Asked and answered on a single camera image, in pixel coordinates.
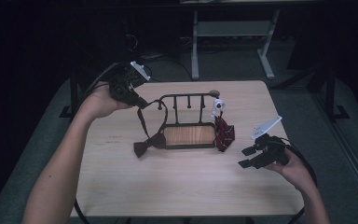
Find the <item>human arm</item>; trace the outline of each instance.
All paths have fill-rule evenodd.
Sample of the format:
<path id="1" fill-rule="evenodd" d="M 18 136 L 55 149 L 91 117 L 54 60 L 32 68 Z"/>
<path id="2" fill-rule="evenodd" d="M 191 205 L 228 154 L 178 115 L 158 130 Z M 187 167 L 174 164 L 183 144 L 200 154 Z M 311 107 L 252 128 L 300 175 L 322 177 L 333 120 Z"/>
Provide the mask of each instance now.
<path id="1" fill-rule="evenodd" d="M 293 152 L 286 149 L 285 154 L 289 159 L 286 165 L 272 163 L 266 168 L 282 175 L 301 192 L 304 200 L 305 219 L 308 224 L 330 223 L 322 196 L 316 188 L 309 171 L 301 159 Z"/>
<path id="2" fill-rule="evenodd" d="M 101 86 L 78 109 L 57 150 L 37 178 L 23 223 L 67 223 L 75 203 L 80 165 L 91 123 L 129 106 L 113 100 Z"/>

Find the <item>gray carpet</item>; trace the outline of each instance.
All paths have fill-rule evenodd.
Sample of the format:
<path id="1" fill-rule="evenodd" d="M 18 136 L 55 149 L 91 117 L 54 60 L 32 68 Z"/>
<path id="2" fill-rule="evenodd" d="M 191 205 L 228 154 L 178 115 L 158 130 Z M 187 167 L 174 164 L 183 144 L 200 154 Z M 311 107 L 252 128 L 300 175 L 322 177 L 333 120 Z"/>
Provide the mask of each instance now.
<path id="1" fill-rule="evenodd" d="M 264 76 L 256 55 L 258 43 L 249 43 L 241 48 L 230 48 L 214 54 L 201 54 L 200 81 L 214 80 L 263 80 L 273 86 L 299 71 L 287 70 L 294 42 L 275 41 L 268 58 L 276 78 Z M 176 58 L 165 57 L 146 63 L 158 81 L 190 81 L 190 54 Z M 289 139 L 304 154 L 318 176 L 319 188 L 332 223 L 358 223 L 358 181 L 351 169 L 341 144 L 332 132 L 331 124 L 324 118 L 318 105 L 319 97 L 305 90 L 305 78 L 284 91 L 271 91 L 271 97 Z M 351 91 L 337 82 L 336 102 L 343 105 L 351 119 L 339 120 L 335 124 L 354 149 L 358 159 L 358 105 Z M 60 119 L 64 106 L 70 104 L 69 85 L 65 82 L 52 99 L 44 117 L 7 181 L 0 195 L 0 223 L 21 223 L 23 208 L 29 191 L 48 161 L 68 126 L 68 119 Z M 286 223 L 290 217 L 254 217 L 255 223 Z M 90 223 L 125 223 L 126 218 L 91 217 Z M 181 218 L 135 218 L 132 223 L 180 223 Z M 71 218 L 71 223 L 81 223 Z M 190 223 L 245 223 L 244 217 L 195 217 Z"/>

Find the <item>human hand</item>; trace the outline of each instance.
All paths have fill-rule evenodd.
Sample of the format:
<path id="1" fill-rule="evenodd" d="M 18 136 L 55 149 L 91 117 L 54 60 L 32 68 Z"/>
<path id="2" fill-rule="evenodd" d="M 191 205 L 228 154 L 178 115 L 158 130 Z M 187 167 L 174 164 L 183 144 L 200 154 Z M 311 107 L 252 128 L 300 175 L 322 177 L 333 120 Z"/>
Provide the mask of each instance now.
<path id="1" fill-rule="evenodd" d="M 289 183 L 294 185 L 296 189 L 301 192 L 316 189 L 315 183 L 310 176 L 310 172 L 304 166 L 301 159 L 287 148 L 284 150 L 284 153 L 289 160 L 286 165 L 272 163 L 265 166 L 265 168 L 282 175 L 287 181 L 289 181 Z"/>
<path id="2" fill-rule="evenodd" d="M 114 100 L 110 96 L 109 85 L 106 82 L 99 82 L 97 88 L 86 98 L 76 114 L 94 120 L 106 117 L 116 110 L 127 108 L 131 108 L 131 105 Z"/>

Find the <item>forearm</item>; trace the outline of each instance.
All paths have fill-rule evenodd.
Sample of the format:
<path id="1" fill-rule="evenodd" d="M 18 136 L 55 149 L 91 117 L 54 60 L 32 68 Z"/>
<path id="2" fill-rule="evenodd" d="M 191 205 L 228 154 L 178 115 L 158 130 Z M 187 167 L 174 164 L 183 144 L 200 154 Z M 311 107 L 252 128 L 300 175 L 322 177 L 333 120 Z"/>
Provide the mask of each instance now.
<path id="1" fill-rule="evenodd" d="M 301 191 L 304 199 L 305 218 L 307 224 L 327 224 L 330 219 L 324 207 L 324 202 L 316 187 Z"/>
<path id="2" fill-rule="evenodd" d="M 36 180 L 24 223 L 66 223 L 74 206 L 80 165 L 92 119 L 75 117 L 56 152 Z"/>

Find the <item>wooden table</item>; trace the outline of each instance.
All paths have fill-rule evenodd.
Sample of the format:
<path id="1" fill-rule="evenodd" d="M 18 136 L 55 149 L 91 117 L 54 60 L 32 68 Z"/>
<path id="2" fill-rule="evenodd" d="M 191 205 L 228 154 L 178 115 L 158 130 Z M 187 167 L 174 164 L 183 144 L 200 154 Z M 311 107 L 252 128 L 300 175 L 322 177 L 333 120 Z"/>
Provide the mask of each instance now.
<path id="1" fill-rule="evenodd" d="M 254 126 L 278 116 L 263 82 L 145 83 L 136 90 L 148 102 L 164 94 L 218 90 L 226 102 L 223 118 L 235 125 L 236 140 L 224 153 L 217 148 L 151 147 L 138 159 L 132 145 L 143 142 L 146 136 L 137 108 L 95 120 L 77 190 L 86 216 L 269 216 L 292 215 L 301 209 L 301 195 L 283 177 L 266 169 L 242 169 L 238 165 L 238 161 L 250 159 L 241 151 L 253 145 Z M 170 109 L 168 121 L 174 122 L 172 100 L 164 102 Z M 177 104 L 180 122 L 199 120 L 199 103 L 187 109 L 187 99 L 179 98 Z M 206 97 L 205 104 L 202 121 L 213 122 L 213 98 Z M 164 110 L 151 105 L 144 116 L 149 133 L 154 134 Z M 268 133 L 286 137 L 281 123 Z"/>

